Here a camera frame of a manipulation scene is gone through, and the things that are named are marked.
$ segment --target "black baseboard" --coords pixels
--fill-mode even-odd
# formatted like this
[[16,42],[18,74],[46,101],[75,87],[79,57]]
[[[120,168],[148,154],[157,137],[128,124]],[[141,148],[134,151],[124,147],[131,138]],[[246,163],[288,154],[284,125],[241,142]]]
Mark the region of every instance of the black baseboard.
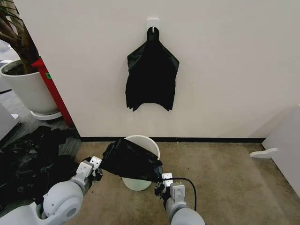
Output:
[[[124,137],[81,137],[82,142],[113,142]],[[150,137],[156,142],[262,143],[265,138]]]

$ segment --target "white bucket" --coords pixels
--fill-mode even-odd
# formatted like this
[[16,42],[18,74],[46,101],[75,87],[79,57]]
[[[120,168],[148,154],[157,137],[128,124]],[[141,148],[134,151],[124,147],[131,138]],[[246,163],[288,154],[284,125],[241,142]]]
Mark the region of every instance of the white bucket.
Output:
[[[126,137],[125,139],[154,153],[155,155],[157,155],[158,160],[159,160],[160,153],[159,153],[158,145],[151,138],[143,136],[143,135],[132,135],[132,136]],[[124,177],[122,177],[122,179],[123,179],[126,187],[128,187],[129,189],[131,189],[133,191],[142,191],[151,185],[151,181],[136,180],[136,179],[130,179],[130,178],[124,178]]]

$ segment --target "white cabinet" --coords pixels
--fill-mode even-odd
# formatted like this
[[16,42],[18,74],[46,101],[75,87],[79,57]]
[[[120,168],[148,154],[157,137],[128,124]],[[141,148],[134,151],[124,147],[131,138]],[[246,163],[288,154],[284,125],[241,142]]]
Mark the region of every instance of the white cabinet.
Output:
[[20,122],[17,114],[10,114],[7,109],[0,104],[0,140],[8,134],[8,132]]
[[272,158],[300,196],[300,105],[287,115],[262,143],[266,151],[252,152],[254,158]]

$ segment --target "black garbage bag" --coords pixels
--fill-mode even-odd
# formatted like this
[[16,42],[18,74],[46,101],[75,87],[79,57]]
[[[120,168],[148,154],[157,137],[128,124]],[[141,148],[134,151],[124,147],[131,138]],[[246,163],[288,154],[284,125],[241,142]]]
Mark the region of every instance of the black garbage bag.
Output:
[[100,167],[120,177],[152,182],[162,174],[162,162],[155,154],[126,139],[108,145]]
[[78,164],[58,156],[75,131],[40,126],[0,150],[0,209],[17,199],[41,199],[56,183],[69,180]]
[[157,28],[148,29],[147,41],[127,60],[127,107],[135,111],[143,103],[157,103],[171,110],[179,61],[160,43]]

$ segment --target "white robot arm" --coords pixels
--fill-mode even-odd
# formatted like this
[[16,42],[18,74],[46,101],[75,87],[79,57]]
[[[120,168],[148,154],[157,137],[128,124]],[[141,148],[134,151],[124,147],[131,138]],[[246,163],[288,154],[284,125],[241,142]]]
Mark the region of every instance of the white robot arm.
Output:
[[[81,162],[76,176],[50,188],[42,204],[33,202],[16,208],[0,218],[0,225],[61,225],[71,220],[78,214],[92,180],[101,180],[100,164],[101,159],[97,157],[92,157],[89,162]],[[166,177],[170,178],[172,174],[164,173],[163,178]],[[182,183],[166,180],[163,184],[162,193],[166,196],[164,205],[171,225],[205,225],[202,217],[188,208]]]

